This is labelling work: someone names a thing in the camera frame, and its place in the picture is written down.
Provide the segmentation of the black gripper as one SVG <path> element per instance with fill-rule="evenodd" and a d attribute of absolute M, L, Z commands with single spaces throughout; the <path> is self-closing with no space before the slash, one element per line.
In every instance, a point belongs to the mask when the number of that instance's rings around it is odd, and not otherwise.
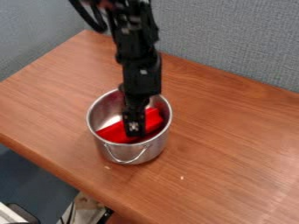
<path fill-rule="evenodd" d="M 116 62 L 123 67 L 123 83 L 119 89 L 124 94 L 125 135 L 143 137 L 149 97 L 161 93 L 161 56 L 152 53 L 141 58 L 128 58 L 119 53 Z"/>

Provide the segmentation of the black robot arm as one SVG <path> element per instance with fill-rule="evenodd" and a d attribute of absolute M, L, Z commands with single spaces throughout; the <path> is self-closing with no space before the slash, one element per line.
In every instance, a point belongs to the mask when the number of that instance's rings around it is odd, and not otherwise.
<path fill-rule="evenodd" d="M 116 63 L 123 67 L 125 134 L 145 134 L 145 106 L 161 93 L 161 55 L 156 51 L 159 28 L 151 0 L 69 0 L 95 32 L 109 32 L 116 45 Z"/>

